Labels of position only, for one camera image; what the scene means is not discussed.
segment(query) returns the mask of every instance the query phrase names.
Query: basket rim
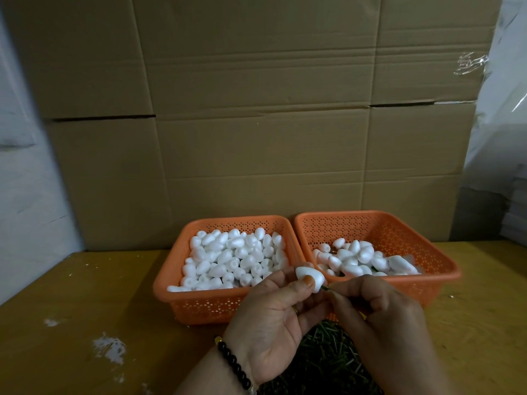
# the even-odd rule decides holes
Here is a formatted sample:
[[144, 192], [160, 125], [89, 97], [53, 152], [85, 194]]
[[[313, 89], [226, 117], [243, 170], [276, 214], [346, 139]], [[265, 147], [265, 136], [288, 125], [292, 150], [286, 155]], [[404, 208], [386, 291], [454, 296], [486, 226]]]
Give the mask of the basket rim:
[[161, 269], [159, 270], [157, 276], [155, 277], [154, 283], [152, 284], [152, 289], [155, 297], [162, 302], [178, 302], [178, 301], [192, 301], [192, 300], [203, 300], [203, 299], [213, 299], [213, 298], [237, 298], [244, 297], [247, 295], [251, 287], [240, 287], [232, 289], [220, 289], [220, 290], [204, 290], [204, 291], [185, 291], [185, 292], [168, 292], [166, 288], [163, 288], [161, 285], [162, 277], [164, 276], [163, 272], [169, 269], [168, 260], [171, 259], [171, 255], [178, 252], [178, 249], [183, 246], [187, 246], [186, 240], [184, 239], [189, 232], [194, 231], [194, 226], [197, 224], [208, 224], [214, 222], [225, 222], [226, 219], [273, 219], [276, 221], [282, 221], [286, 231], [289, 231], [293, 237], [293, 248], [296, 253], [298, 253], [300, 259], [305, 260], [306, 256], [302, 252], [302, 248], [298, 241], [298, 236], [293, 229], [293, 225], [284, 216], [280, 215], [254, 215], [254, 216], [229, 216], [226, 218], [205, 218], [197, 219], [192, 222], [187, 223], [181, 233], [178, 235], [178, 238], [174, 242], [170, 252], [167, 255], [167, 258], [163, 262]]
[[[411, 274], [411, 275], [405, 275], [405, 276], [381, 276], [380, 278], [388, 281], [389, 283], [425, 283], [425, 282], [448, 282], [448, 281], [454, 281], [457, 279], [460, 279], [463, 275], [461, 272], [461, 269], [459, 268], [459, 265], [455, 260], [450, 258], [448, 255], [446, 255], [443, 251], [441, 251], [438, 247], [436, 247], [431, 241], [429, 241], [427, 238], [419, 234], [417, 231], [415, 231], [410, 225], [407, 225], [404, 223], [401, 219], [399, 219], [397, 216], [392, 215], [391, 213], [384, 212], [384, 211], [376, 211], [376, 210], [367, 210], [367, 211], [327, 211], [327, 212], [302, 212], [295, 216], [294, 224], [295, 224], [295, 231], [297, 233], [298, 241], [300, 243], [300, 246], [302, 248], [302, 251], [304, 252], [304, 258], [308, 259], [308, 262], [311, 262], [319, 271], [321, 271], [318, 268], [317, 261], [313, 258], [312, 250], [307, 243], [306, 236], [304, 234], [303, 228], [302, 228], [302, 222], [303, 219], [306, 217], [313, 217], [313, 216], [323, 216], [328, 214], [345, 214], [345, 215], [359, 215], [359, 214], [381, 214], [385, 216], [390, 216], [393, 219], [396, 219], [400, 224], [406, 226], [409, 230], [411, 230], [414, 234], [416, 234], [419, 239], [424, 241], [427, 245], [432, 247], [436, 252], [438, 252], [442, 257], [447, 259], [452, 264], [452, 271], [448, 273], [438, 273], [438, 274]], [[328, 281], [328, 283], [332, 282], [339, 282], [339, 281], [347, 281], [349, 280], [349, 277], [336, 277], [336, 276], [330, 276], [326, 274], [325, 272], [322, 272], [324, 274], [324, 277]]]

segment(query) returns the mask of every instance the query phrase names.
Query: orange plastic basket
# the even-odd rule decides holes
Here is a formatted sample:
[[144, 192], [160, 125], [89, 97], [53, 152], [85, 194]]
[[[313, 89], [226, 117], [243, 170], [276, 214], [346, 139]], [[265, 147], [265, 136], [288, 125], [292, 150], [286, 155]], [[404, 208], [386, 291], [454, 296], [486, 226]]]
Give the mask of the orange plastic basket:
[[300, 244], [295, 236], [291, 223], [282, 216], [245, 216], [240, 218], [202, 219], [187, 224], [167, 260], [155, 278], [153, 289], [157, 299], [168, 302], [174, 311], [175, 318], [184, 325], [204, 325], [226, 323], [249, 292], [249, 288], [230, 290], [168, 292], [169, 285], [179, 285], [185, 259], [189, 257], [190, 239], [200, 230], [211, 232], [214, 229], [230, 231], [239, 228], [248, 234], [258, 227], [265, 228], [267, 233], [280, 233], [286, 241], [286, 254], [289, 264], [296, 266], [304, 261]]
[[[383, 277], [399, 291], [426, 306], [438, 296], [442, 286], [461, 277], [458, 264], [405, 225], [395, 216], [380, 211], [355, 212], [310, 212], [295, 218], [295, 229], [300, 246], [307, 261], [317, 265], [313, 249], [321, 243], [332, 244], [343, 237], [369, 241], [376, 251], [386, 255], [407, 255], [415, 257], [416, 265], [425, 270], [422, 275]], [[326, 275], [329, 283], [347, 280], [345, 277]]]

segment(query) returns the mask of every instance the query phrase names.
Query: bead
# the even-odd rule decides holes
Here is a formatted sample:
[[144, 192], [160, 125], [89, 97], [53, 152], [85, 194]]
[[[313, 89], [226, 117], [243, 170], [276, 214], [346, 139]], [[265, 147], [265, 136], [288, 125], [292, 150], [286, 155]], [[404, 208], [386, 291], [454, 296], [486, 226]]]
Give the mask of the bead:
[[229, 355], [227, 357], [227, 363], [229, 364], [229, 366], [234, 366], [236, 364], [236, 361], [237, 359], [236, 359], [236, 356], [234, 355]]
[[243, 380], [244, 378], [247, 377], [247, 375], [246, 375], [245, 372], [243, 372], [243, 371], [238, 371], [238, 372], [236, 373], [236, 375], [238, 376], [238, 381], [240, 381], [240, 382], [241, 382], [241, 380]]
[[249, 380], [248, 378], [244, 378], [243, 380], [241, 380], [241, 386], [243, 389], [248, 390], [249, 388], [251, 388], [251, 380]]

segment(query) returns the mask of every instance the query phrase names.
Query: wooden table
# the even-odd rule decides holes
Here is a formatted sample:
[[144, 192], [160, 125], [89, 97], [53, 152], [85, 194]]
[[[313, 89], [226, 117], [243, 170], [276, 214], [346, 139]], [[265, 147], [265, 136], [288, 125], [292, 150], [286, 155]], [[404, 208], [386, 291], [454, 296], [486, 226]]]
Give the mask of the wooden table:
[[[527, 250], [437, 245], [464, 272], [426, 310], [446, 369], [467, 394], [525, 393]], [[180, 325], [154, 299], [167, 253], [73, 254], [0, 306], [0, 393], [171, 394], [224, 326]]]

